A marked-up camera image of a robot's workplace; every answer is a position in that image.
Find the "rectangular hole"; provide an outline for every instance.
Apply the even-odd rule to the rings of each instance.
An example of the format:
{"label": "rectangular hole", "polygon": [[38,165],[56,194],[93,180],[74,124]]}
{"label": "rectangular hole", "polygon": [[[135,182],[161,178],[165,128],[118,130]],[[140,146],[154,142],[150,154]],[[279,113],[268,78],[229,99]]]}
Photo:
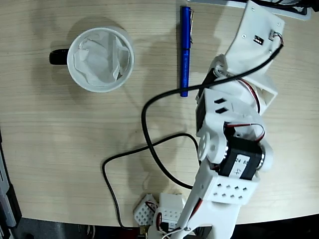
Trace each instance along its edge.
{"label": "rectangular hole", "polygon": [[257,44],[262,46],[264,44],[264,39],[262,39],[261,37],[255,35],[254,42],[256,42]]}
{"label": "rectangular hole", "polygon": [[223,107],[223,108],[220,108],[220,109],[216,110],[215,112],[218,113],[218,114],[222,114],[222,113],[224,113],[226,111],[228,111],[228,109]]}

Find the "white plastic part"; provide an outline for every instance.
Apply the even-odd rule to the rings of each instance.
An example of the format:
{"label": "white plastic part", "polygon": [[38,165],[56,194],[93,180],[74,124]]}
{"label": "white plastic part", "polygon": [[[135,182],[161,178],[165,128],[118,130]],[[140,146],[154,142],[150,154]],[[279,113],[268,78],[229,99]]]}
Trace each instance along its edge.
{"label": "white plastic part", "polygon": [[182,194],[161,193],[159,195],[159,208],[156,210],[153,221],[155,222],[158,213],[161,213],[161,222],[168,223],[168,231],[172,231],[176,227],[184,203]]}
{"label": "white plastic part", "polygon": [[154,212],[146,205],[146,201],[154,203],[154,205],[150,205],[154,211],[157,209],[157,202],[152,194],[146,194],[134,210],[134,219],[139,226],[150,226],[153,224]]}
{"label": "white plastic part", "polygon": [[[240,1],[235,1],[235,0],[187,0],[190,2],[198,2],[198,3],[209,3],[209,4],[216,4],[216,5],[222,5],[222,6],[233,6],[233,7],[240,7],[240,8],[245,8],[246,7],[246,3],[245,2],[240,2]],[[296,1],[283,1],[282,4],[289,4],[289,2],[292,3],[296,3]],[[311,8],[307,8],[307,13],[306,15],[302,15],[300,13],[297,12],[291,12],[291,11],[287,11],[285,9],[278,9],[278,8],[273,8],[273,7],[266,7],[264,6],[263,8],[267,9],[268,11],[275,13],[275,14],[279,14],[279,15],[283,15],[283,16],[289,16],[289,17],[293,17],[296,19],[300,19],[300,20],[309,20],[311,18]],[[295,9],[297,9],[298,11],[301,11],[301,7],[296,7]]]}
{"label": "white plastic part", "polygon": [[[201,138],[198,144],[200,161],[207,157],[211,163],[220,164],[224,159],[228,150],[224,135],[225,122],[257,123],[265,128],[262,117],[253,108],[234,96],[212,89],[204,89],[201,101],[205,101],[206,115],[197,133],[197,136]],[[256,139],[262,132],[263,129],[260,126],[252,125],[236,128],[235,135],[241,138]]]}
{"label": "white plastic part", "polygon": [[[254,2],[248,1],[232,45],[225,55],[219,55],[212,61],[210,69],[214,68],[216,76],[222,79],[259,66],[279,47],[280,38],[273,37],[273,33],[282,34],[284,26],[285,22],[282,19]],[[256,42],[256,39],[261,39],[262,43]],[[250,83],[257,94],[261,115],[278,94],[272,79],[265,74],[270,64],[243,78]],[[233,95],[256,109],[256,103],[251,94],[245,87],[240,87],[240,83],[236,81],[213,88]]]}
{"label": "white plastic part", "polygon": [[254,194],[259,177],[256,173],[252,180],[224,177],[211,170],[207,160],[203,161],[196,175],[200,187],[196,187],[200,198],[217,203],[245,205]]}

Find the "mug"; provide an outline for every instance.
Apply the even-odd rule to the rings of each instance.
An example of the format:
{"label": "mug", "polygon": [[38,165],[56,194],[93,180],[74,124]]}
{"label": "mug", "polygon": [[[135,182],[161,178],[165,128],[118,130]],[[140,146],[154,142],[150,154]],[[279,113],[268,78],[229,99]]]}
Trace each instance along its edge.
{"label": "mug", "polygon": [[[125,46],[128,48],[130,53],[129,64],[126,71],[115,82],[109,83],[105,86],[94,86],[89,84],[85,76],[81,72],[76,70],[74,66],[74,54],[78,50],[80,43],[86,37],[101,31],[105,31],[117,36],[125,44]],[[69,49],[58,49],[58,50],[52,51],[49,55],[49,62],[52,65],[67,65],[72,79],[83,89],[87,91],[91,91],[91,92],[98,92],[98,93],[109,92],[123,85],[132,73],[133,66],[134,66],[133,41],[128,35],[128,33],[119,27],[116,27],[116,26],[96,27],[96,28],[89,29],[81,33],[79,36],[77,36],[75,40],[72,42]]]}

